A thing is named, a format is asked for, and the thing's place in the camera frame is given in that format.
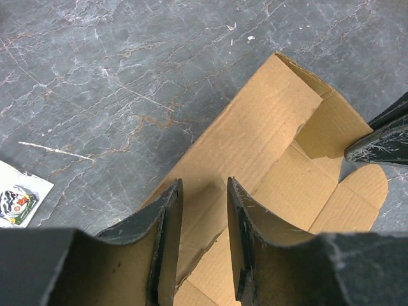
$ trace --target white debris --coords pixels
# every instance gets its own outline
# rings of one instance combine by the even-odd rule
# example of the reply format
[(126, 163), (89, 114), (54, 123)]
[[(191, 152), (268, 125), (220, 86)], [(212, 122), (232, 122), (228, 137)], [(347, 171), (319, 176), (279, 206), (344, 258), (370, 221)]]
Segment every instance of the white debris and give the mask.
[(49, 152), (66, 154), (66, 155), (75, 156), (75, 157), (82, 158), (82, 159), (88, 159), (90, 161), (95, 161), (94, 159), (86, 157), (86, 156), (82, 156), (82, 155), (74, 154), (74, 153), (69, 153), (69, 152), (66, 152), (66, 151), (59, 150), (59, 149), (44, 147), (43, 145), (37, 145), (35, 143), (29, 143), (29, 142), (18, 142), (18, 143), (21, 144), (21, 145), (29, 145), (30, 147), (34, 147), (34, 148), (41, 148), (41, 149), (44, 149), (44, 150), (49, 151)]
[(230, 25), (227, 25), (227, 28), (228, 28), (230, 31), (235, 30), (235, 29), (237, 28), (237, 23), (234, 22), (234, 26), (233, 26), (233, 27), (231, 27)]

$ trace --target cardboard flap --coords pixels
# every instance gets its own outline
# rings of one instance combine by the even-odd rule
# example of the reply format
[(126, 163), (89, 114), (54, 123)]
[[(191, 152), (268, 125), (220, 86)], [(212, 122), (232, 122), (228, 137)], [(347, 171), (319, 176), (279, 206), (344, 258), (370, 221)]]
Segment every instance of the cardboard flap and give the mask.
[(183, 286), (174, 297), (174, 305), (218, 306), (202, 291), (194, 287), (188, 280), (183, 283)]
[(280, 218), (307, 231), (332, 195), (337, 179), (332, 180), (291, 145), (252, 196)]
[(336, 187), (309, 231), (369, 231), (387, 193), (383, 169), (377, 164), (363, 166)]
[(230, 238), (226, 229), (187, 279), (216, 305), (241, 305), (235, 301), (231, 268)]
[(339, 181), (340, 172), (342, 169), (343, 157), (339, 158), (328, 158), (320, 157), (315, 159), (310, 159), (302, 147), (294, 140), (291, 144), (297, 151), (303, 154), (313, 165), (330, 177), (334, 182)]
[(323, 98), (320, 107), (296, 137), (310, 158), (342, 157), (345, 148), (372, 132), (368, 124), (333, 87), (285, 55), (277, 54), (277, 57)]

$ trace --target scratched black surface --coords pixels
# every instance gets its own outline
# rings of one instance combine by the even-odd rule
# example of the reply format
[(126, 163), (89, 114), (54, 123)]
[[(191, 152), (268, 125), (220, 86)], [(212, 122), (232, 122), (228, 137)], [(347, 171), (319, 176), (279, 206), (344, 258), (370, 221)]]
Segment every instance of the scratched black surface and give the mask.
[[(407, 90), (407, 16), (404, 0), (3, 0), (0, 159), (55, 184), (31, 226), (97, 233), (140, 207), (273, 51), (373, 119)], [(384, 169), (374, 229), (408, 230), (407, 172)]]

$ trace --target cardboard box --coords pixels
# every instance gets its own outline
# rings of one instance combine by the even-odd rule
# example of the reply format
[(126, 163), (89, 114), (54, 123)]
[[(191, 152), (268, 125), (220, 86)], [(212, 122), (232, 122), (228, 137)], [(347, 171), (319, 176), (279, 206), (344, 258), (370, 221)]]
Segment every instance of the cardboard box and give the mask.
[(148, 199), (183, 179), (174, 304), (240, 305), (225, 230), (230, 176), (303, 230), (368, 231), (388, 193), (384, 172), (370, 164), (338, 180), (344, 149), (371, 131), (332, 87), (271, 56)]

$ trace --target white paper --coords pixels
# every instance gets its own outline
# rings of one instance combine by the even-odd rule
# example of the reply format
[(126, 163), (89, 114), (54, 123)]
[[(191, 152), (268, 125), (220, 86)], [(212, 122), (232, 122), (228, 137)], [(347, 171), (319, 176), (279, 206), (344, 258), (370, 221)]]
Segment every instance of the white paper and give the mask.
[(0, 228), (25, 228), (53, 186), (0, 161)]

